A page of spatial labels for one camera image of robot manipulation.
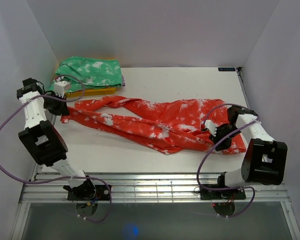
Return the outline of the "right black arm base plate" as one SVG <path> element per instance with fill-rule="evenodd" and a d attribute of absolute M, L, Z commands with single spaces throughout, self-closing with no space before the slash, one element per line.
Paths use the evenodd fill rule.
<path fill-rule="evenodd" d="M 245 200 L 246 193 L 242 189 L 232 189 L 226 187 L 226 190 L 209 190 L 218 189 L 220 186 L 217 184 L 205 184 L 205 187 L 199 186 L 199 194 L 201 200 Z"/>

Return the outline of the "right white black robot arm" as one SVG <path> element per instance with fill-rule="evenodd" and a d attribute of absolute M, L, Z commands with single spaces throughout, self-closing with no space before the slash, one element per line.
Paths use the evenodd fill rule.
<path fill-rule="evenodd" d="M 227 199 L 234 193 L 234 187 L 280 185 L 288 153 L 286 143 L 275 140 L 265 131 L 255 111 L 235 104 L 226 113 L 228 122 L 220 126 L 208 118 L 203 121 L 215 150 L 220 152 L 229 149 L 239 134 L 244 136 L 248 146 L 241 167 L 218 177 L 216 194 Z"/>

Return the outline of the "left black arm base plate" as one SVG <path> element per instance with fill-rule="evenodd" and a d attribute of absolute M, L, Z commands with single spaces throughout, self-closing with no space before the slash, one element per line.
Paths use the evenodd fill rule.
<path fill-rule="evenodd" d="M 96 184 L 94 187 L 91 188 L 89 191 L 85 192 L 79 192 L 78 194 L 74 194 L 72 192 L 67 193 L 66 199 L 68 201 L 109 201 L 110 200 L 110 190 L 112 188 L 111 185 L 109 185 L 109 188 L 107 188 L 104 184 Z"/>

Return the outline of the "red tie-dye trousers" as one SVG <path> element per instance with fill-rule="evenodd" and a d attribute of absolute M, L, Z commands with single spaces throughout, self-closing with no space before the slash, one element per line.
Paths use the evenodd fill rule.
<path fill-rule="evenodd" d="M 150 102 L 140 98 L 108 95 L 79 100 L 68 107 L 60 121 L 115 134 L 165 155 L 182 150 L 206 152 L 213 142 L 203 130 L 205 119 L 227 124 L 227 107 L 221 99 L 182 99 Z"/>

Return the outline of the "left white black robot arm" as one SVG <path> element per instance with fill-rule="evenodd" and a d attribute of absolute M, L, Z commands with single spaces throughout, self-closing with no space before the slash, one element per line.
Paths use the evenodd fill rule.
<path fill-rule="evenodd" d="M 63 187 L 66 191 L 79 199 L 93 199 L 96 187 L 83 170 L 70 164 L 68 147 L 45 113 L 62 117 L 70 114 L 66 103 L 70 83 L 59 80 L 50 91 L 45 91 L 33 78 L 23 80 L 22 84 L 16 91 L 17 99 L 25 105 L 25 126 L 18 134 L 20 141 L 38 165 L 50 167 L 68 178 Z"/>

